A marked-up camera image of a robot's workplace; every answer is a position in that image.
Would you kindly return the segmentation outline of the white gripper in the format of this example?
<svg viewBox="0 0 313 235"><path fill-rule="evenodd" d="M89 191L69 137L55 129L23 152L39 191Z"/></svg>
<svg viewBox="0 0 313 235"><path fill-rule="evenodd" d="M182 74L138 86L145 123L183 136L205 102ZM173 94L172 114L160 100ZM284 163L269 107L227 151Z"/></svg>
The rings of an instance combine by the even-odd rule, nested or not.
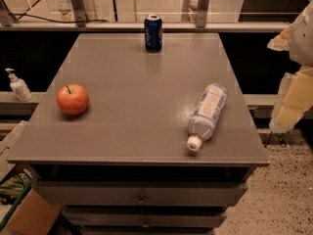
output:
<svg viewBox="0 0 313 235"><path fill-rule="evenodd" d="M289 50L293 61L309 66L301 67L295 74L286 72L280 82L269 128L273 133L286 133L313 107L313 1L267 47Z"/></svg>

